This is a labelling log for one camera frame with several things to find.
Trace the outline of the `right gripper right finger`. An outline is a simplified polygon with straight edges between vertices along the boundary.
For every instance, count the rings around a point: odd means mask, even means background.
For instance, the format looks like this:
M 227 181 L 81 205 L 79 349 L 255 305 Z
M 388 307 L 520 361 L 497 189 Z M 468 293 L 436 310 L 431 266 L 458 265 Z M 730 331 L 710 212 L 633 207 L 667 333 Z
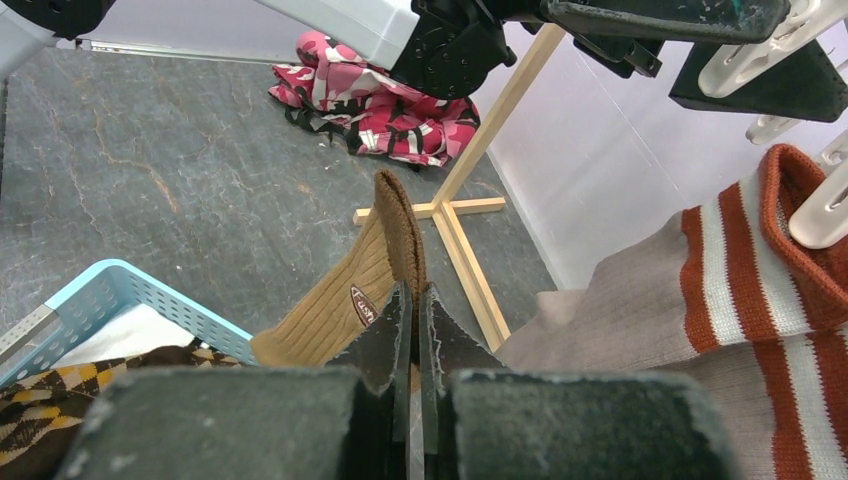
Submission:
M 671 372 L 520 372 L 420 298 L 429 479 L 738 479 L 718 409 Z

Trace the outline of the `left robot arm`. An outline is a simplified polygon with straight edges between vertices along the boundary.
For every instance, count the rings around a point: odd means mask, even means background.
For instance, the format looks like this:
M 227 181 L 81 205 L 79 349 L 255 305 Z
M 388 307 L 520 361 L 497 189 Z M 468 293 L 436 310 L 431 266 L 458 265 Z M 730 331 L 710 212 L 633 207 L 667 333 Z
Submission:
M 135 1 L 118 16 L 159 22 L 151 42 L 116 43 L 122 53 L 280 63 L 297 36 L 317 33 L 441 99 L 514 65 L 513 27 L 568 34 L 623 79 L 656 77 L 663 47 L 684 42 L 669 93 L 684 108 L 817 122 L 847 108 L 847 82 L 818 41 L 846 21 L 842 1 Z

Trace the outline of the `beige pink sock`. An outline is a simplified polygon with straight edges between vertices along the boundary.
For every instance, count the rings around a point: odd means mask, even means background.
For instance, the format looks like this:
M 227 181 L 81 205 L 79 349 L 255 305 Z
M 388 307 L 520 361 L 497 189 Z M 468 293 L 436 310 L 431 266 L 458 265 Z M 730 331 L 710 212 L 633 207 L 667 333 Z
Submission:
M 746 478 L 846 478 L 846 327 L 663 326 L 650 352 L 649 366 L 692 376 L 716 401 Z

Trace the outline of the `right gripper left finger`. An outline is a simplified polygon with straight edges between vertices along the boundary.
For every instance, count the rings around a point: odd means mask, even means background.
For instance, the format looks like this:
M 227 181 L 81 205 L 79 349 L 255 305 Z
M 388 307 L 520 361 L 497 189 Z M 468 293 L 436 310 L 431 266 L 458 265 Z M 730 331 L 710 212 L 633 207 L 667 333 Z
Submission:
M 109 386 L 63 479 L 404 479 L 413 299 L 315 368 L 151 368 Z

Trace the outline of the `tan ribbed sock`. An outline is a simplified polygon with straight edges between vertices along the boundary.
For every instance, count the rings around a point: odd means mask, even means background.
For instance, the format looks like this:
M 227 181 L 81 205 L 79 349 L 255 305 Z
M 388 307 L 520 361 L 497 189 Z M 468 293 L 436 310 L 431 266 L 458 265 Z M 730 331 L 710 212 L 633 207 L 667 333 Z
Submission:
M 255 359 L 271 367 L 325 364 L 376 320 L 398 282 L 417 305 L 428 284 L 425 249 L 400 180 L 382 169 L 353 247 L 277 326 L 250 340 Z

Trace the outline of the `red white striped sock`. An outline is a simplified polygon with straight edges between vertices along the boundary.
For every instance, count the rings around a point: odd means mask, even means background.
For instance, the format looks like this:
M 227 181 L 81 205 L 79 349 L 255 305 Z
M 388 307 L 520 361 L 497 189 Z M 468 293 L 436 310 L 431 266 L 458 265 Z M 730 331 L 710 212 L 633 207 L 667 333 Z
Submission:
M 839 329 L 846 243 L 810 250 L 787 227 L 823 178 L 795 147 L 771 147 L 755 174 L 602 260 L 587 288 L 540 293 L 499 357 L 516 369 L 646 369 Z

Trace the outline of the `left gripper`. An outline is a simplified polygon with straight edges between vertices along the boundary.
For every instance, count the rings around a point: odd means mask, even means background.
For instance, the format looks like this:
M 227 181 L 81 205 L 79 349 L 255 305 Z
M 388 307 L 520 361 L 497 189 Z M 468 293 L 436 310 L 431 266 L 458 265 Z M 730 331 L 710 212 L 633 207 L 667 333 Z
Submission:
M 617 76 L 654 78 L 664 41 L 695 44 L 669 98 L 698 111 L 750 113 L 832 123 L 847 108 L 847 84 L 819 42 L 787 59 L 727 97 L 706 96 L 698 76 L 717 44 L 756 44 L 787 18 L 785 0 L 584 0 L 543 1 L 541 15 L 563 27 L 574 46 Z

